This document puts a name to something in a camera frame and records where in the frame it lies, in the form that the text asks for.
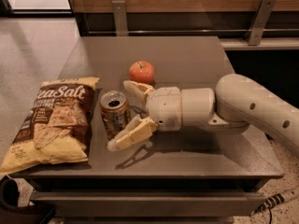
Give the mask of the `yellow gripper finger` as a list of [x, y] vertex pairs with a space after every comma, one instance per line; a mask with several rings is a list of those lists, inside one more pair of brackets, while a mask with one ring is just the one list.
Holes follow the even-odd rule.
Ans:
[[157, 124], [152, 118], [142, 119], [139, 115], [136, 115], [124, 130], [107, 142], [107, 149], [109, 151], [124, 150], [148, 139], [156, 131]]
[[125, 80], [123, 87], [129, 91], [134, 97], [136, 97], [142, 105], [147, 102], [147, 97], [155, 89], [146, 83], [139, 83], [132, 80]]

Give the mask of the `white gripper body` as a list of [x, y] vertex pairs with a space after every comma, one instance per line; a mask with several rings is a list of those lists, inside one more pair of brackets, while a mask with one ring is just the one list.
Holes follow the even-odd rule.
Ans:
[[147, 98], [146, 109], [161, 132], [181, 128], [181, 92], [177, 87], [159, 88]]

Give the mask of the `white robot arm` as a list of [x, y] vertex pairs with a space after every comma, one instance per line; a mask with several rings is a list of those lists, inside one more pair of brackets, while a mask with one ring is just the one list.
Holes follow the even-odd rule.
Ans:
[[124, 88], [138, 97], [147, 116], [135, 116], [107, 143], [123, 150], [150, 138], [154, 132], [196, 127], [213, 133], [242, 133], [252, 125], [299, 156], [299, 110], [254, 80], [238, 74], [222, 77], [215, 89], [154, 89], [125, 80]]

